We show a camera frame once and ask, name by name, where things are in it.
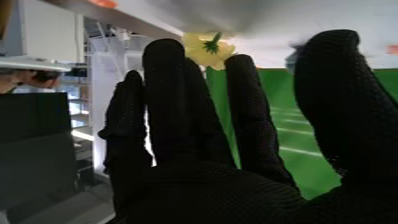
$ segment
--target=yellow flower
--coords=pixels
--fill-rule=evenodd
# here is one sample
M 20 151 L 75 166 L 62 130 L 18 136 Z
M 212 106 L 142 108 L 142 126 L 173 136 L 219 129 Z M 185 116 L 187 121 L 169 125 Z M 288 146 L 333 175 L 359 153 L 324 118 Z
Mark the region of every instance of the yellow flower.
M 203 66 L 212 66 L 215 70 L 222 70 L 224 61 L 233 56 L 235 46 L 221 41 L 222 33 L 217 33 L 214 40 L 201 39 L 201 35 L 187 33 L 183 35 L 183 45 L 187 57 Z

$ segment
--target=white stripe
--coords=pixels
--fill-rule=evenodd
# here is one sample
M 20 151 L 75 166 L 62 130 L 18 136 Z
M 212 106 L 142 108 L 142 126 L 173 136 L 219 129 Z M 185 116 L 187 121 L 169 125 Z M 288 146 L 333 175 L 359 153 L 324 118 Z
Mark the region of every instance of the white stripe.
M 272 110 L 283 110 L 283 111 L 286 111 L 286 110 L 290 110 L 290 111 L 293 111 L 293 112 L 302 112 L 299 109 L 295 109 L 295 108 L 281 108 L 281 107 L 270 107 L 270 109 Z
M 277 114 L 277 115 L 288 115 L 288 116 L 302 117 L 302 114 L 301 114 L 301 113 L 295 113 L 295 112 L 270 112 L 270 114 Z
M 288 152 L 301 153 L 301 154 L 309 155 L 309 156 L 315 156 L 315 157 L 324 157 L 322 154 L 320 154 L 318 152 L 309 152 L 309 151 L 306 151 L 306 150 L 293 149 L 293 148 L 285 147 L 285 146 L 281 146 L 281 150 L 283 150 L 283 151 L 288 151 Z
M 286 131 L 286 132 L 292 132 L 292 133 L 297 133 L 297 134 L 302 134 L 302 135 L 315 135 L 315 133 L 311 131 L 299 131 L 295 129 L 288 129 L 288 128 L 277 128 L 277 131 Z
M 89 141 L 94 141 L 94 136 L 93 135 L 87 135 L 84 132 L 73 130 L 71 131 L 71 135 Z
M 283 121 L 285 122 L 290 122 L 290 123 L 308 124 L 309 125 L 309 122 L 308 121 L 299 121 L 299 120 L 290 120 L 290 119 L 285 119 Z

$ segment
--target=green floor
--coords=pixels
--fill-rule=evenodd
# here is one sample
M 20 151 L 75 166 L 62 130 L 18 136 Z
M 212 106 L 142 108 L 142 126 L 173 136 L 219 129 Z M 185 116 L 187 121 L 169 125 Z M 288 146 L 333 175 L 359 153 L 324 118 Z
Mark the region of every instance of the green floor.
M 398 99 L 398 70 L 381 70 L 377 71 L 377 76 Z M 304 196 L 313 198 L 340 185 L 340 178 L 322 157 L 311 126 L 297 109 L 293 77 L 285 70 L 261 70 L 260 77 L 267 89 L 274 121 L 279 129 L 281 155 Z M 212 69 L 208 70 L 208 86 L 235 158 L 238 160 L 228 108 L 226 74 Z

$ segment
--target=white ceiling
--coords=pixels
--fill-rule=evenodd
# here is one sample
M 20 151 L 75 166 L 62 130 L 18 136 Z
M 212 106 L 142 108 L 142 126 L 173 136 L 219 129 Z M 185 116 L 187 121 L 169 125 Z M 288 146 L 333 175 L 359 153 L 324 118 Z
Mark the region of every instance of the white ceiling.
M 398 0 L 118 0 L 118 9 L 182 35 L 222 31 L 238 53 L 265 68 L 285 67 L 290 44 L 324 30 L 354 29 L 375 68 L 398 68 Z

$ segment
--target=flower petal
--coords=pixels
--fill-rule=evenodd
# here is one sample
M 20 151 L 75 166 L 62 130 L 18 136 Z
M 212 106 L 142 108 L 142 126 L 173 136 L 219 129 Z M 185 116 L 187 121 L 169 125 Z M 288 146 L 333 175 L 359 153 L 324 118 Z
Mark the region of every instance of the flower petal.
M 226 42 L 219 42 L 219 57 L 226 60 L 233 56 L 235 45 Z
M 203 48 L 205 42 L 199 39 L 199 34 L 185 33 L 182 40 L 183 40 L 183 45 L 187 49 Z
M 224 61 L 219 61 L 219 63 L 212 66 L 212 68 L 221 71 L 226 69 Z
M 187 51 L 187 57 L 196 61 L 198 64 L 212 66 L 222 61 L 217 54 L 208 53 L 205 48 L 192 49 Z

